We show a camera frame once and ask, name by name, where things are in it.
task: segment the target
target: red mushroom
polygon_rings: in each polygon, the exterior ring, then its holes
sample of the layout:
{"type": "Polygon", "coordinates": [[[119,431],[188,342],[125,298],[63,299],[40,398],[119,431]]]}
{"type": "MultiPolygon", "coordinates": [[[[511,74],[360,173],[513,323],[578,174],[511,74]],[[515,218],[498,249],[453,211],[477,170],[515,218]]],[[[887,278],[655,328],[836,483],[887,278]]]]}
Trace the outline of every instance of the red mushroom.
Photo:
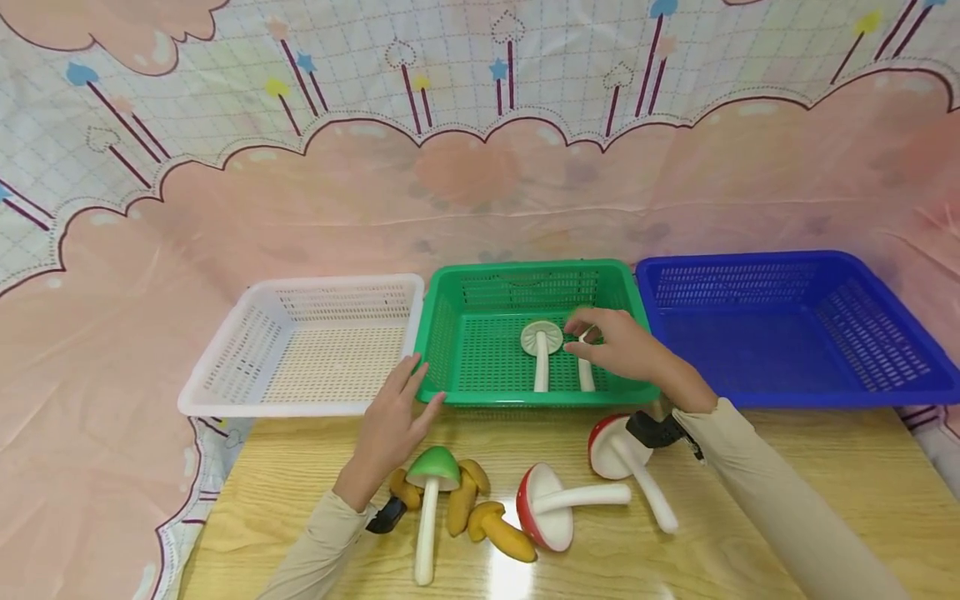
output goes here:
{"type": "Polygon", "coordinates": [[[613,415],[593,426],[587,442],[590,468],[604,479],[626,479],[633,475],[647,496],[660,529],[666,534],[676,533],[679,526],[677,516],[644,466],[654,451],[630,435],[627,431],[629,418],[630,415],[613,415]]]}
{"type": "Polygon", "coordinates": [[[563,552],[573,542],[571,507],[589,504],[629,504],[630,488],[603,484],[564,490],[560,477],[546,463],[536,463],[523,475],[516,492],[520,527],[541,547],[563,552]]]}

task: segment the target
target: hand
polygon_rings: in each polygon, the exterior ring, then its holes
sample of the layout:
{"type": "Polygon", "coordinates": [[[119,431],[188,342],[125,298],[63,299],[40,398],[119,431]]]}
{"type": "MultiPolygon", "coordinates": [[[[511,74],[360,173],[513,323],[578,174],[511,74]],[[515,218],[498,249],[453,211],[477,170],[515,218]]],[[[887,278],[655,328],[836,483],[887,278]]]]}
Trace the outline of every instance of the hand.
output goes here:
{"type": "Polygon", "coordinates": [[[613,374],[659,385],[668,363],[680,361],[625,310],[581,308],[566,322],[564,332],[580,337],[591,326],[587,343],[570,342],[564,349],[613,374]],[[601,336],[604,343],[594,346],[601,336]]]}
{"type": "Polygon", "coordinates": [[[414,396],[429,365],[411,375],[420,355],[407,356],[387,376],[360,423],[353,457],[340,472],[333,491],[358,513],[366,509],[377,489],[394,469],[403,465],[440,414],[446,392],[439,392],[414,419],[414,396]]]}
{"type": "Polygon", "coordinates": [[[580,337],[591,326],[583,343],[570,342],[564,349],[613,374],[653,383],[687,413],[708,413],[716,407],[716,394],[697,370],[627,311],[581,308],[566,322],[564,332],[580,337]],[[594,345],[601,336],[603,344],[594,345]]]}

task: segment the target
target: beige sleeve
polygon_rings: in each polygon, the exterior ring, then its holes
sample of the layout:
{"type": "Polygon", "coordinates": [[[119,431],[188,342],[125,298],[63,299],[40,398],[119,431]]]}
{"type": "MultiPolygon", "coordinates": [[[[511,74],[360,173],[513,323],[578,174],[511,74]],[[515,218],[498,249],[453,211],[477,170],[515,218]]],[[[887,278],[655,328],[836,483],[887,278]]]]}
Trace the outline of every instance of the beige sleeve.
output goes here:
{"type": "Polygon", "coordinates": [[[319,600],[326,596],[347,562],[350,548],[367,527],[370,510],[358,514],[337,494],[325,493],[257,600],[319,600]]]}
{"type": "Polygon", "coordinates": [[[674,416],[807,597],[909,598],[870,548],[781,456],[720,398],[716,410],[674,416]]]}

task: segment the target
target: blue star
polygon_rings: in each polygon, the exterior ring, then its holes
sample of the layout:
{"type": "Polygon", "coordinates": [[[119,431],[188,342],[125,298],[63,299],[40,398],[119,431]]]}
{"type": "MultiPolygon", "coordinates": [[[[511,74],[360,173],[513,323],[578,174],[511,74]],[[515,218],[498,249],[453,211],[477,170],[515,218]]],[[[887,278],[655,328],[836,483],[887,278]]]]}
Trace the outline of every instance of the blue star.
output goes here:
{"type": "Polygon", "coordinates": [[[303,52],[297,52],[297,66],[307,73],[313,73],[317,67],[313,65],[313,57],[303,52]]]}
{"type": "Polygon", "coordinates": [[[507,79],[507,63],[497,59],[490,65],[490,72],[493,74],[493,80],[495,82],[507,79]]]}

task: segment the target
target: white basket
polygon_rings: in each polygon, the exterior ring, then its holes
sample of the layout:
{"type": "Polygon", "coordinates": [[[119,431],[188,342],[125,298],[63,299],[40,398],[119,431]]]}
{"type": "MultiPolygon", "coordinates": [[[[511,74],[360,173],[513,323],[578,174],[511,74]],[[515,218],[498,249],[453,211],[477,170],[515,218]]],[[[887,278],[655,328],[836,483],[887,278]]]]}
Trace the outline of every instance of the white basket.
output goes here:
{"type": "Polygon", "coordinates": [[[177,406],[189,417],[361,415],[413,352],[413,274],[257,283],[220,325],[177,406]]]}

